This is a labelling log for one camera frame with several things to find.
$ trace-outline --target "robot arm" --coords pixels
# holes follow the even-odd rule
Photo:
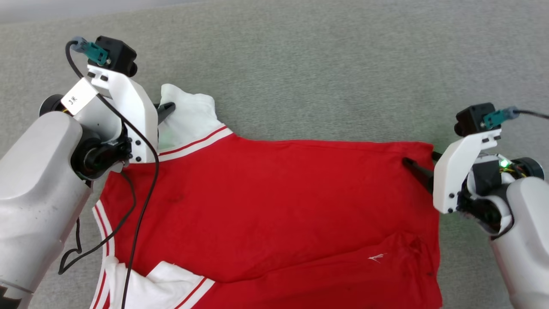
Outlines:
[[[91,82],[83,78],[65,96],[48,98],[40,117],[0,160],[0,308],[27,308],[96,179],[117,166],[120,171],[154,160],[153,150],[96,93],[155,148],[159,121],[175,109],[173,103],[155,106],[129,78],[137,71],[136,54],[122,41],[100,36],[85,44],[108,57],[103,65],[90,61]]]
[[[490,245],[517,309],[549,308],[549,184],[530,158],[508,160],[483,151],[497,145],[501,118],[491,103],[471,106],[457,115],[455,131],[463,136],[440,156],[434,172],[407,166],[433,193],[441,213],[458,211],[473,218],[490,235]]]

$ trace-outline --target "gray carpet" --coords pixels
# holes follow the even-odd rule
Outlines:
[[[443,151],[457,139],[456,112],[470,104],[549,112],[547,16],[542,0],[227,0],[3,25],[0,155],[44,98],[77,81],[63,51],[74,35],[124,40],[153,101],[166,82],[207,93],[244,137],[421,140]],[[522,116],[502,136],[500,152],[549,166],[549,123]],[[91,205],[85,248],[99,241]],[[440,246],[445,308],[510,308],[474,223],[442,217]],[[31,307],[87,308],[99,263],[97,253],[62,277],[53,265]]]

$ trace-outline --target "red shirt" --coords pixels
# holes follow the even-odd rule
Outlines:
[[[252,141],[220,125],[161,154],[133,269],[166,261],[215,281],[195,308],[438,308],[439,214],[401,163],[432,167],[432,150]],[[154,164],[125,173],[137,208],[106,253],[122,263]],[[109,175],[100,201],[115,227],[132,205],[121,175]]]

